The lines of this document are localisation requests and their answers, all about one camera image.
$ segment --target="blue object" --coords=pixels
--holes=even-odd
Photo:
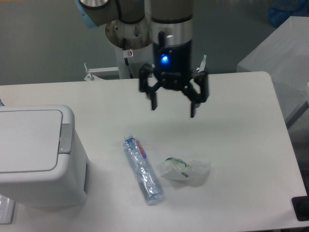
[[[79,13],[81,13],[84,22],[86,23],[88,28],[97,28],[98,26],[91,20],[91,18],[86,14],[82,6],[80,5],[78,0],[75,0],[76,6],[79,10]]]
[[[279,27],[290,16],[304,16],[309,9],[309,0],[275,0],[268,12],[269,21]]]
[[[162,64],[167,64],[169,62],[169,58],[167,55],[162,55],[161,57],[161,63]]]
[[[162,200],[163,191],[158,178],[148,162],[140,141],[132,135],[125,137],[124,151],[133,169],[145,200],[152,205]]]

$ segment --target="warning sticker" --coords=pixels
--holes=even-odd
[[[133,56],[133,50],[132,49],[124,51],[124,58],[130,58],[132,56]]]

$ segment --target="printer lid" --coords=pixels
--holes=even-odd
[[[59,110],[0,112],[0,173],[54,169],[62,118]]]

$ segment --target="gray floor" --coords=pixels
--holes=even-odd
[[[195,0],[192,67],[232,73],[275,28],[271,0]],[[0,85],[81,81],[89,68],[116,66],[105,28],[88,29],[73,0],[0,2]]]

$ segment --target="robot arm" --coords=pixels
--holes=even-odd
[[[191,117],[194,117],[195,109],[207,100],[209,91],[207,72],[191,72],[193,0],[151,0],[152,33],[143,23],[143,0],[79,0],[79,4],[97,26],[114,20],[124,25],[113,42],[107,33],[114,45],[124,50],[140,49],[152,41],[155,67],[147,63],[139,66],[140,92],[147,94],[154,110],[160,87],[181,91],[191,101]],[[151,87],[148,76],[152,73],[157,83]],[[200,93],[193,88],[191,79],[199,85]]]
[[[84,12],[97,25],[119,19],[123,23],[140,22],[145,15],[143,0],[79,0]]]

